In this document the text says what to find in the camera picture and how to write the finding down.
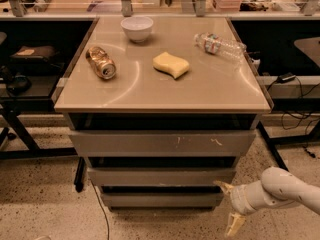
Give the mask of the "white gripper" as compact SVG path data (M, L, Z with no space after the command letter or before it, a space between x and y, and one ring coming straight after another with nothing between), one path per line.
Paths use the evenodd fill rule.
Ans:
M225 195L230 195L231 205L238 212L228 215L226 237L233 237L237 234L246 221L243 215L253 214L262 208L267 208L270 204L269 195L263 189L260 181L235 187L219 180L215 180L213 184L218 186Z

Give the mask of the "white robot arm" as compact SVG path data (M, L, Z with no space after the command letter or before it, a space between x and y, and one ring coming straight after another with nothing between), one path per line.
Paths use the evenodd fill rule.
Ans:
M233 211L229 213L226 237L233 237L244 224L246 217L261 209L284 209L303 205L320 214L320 188L295 177L290 172L270 167L258 181L231 185L214 181L230 198Z

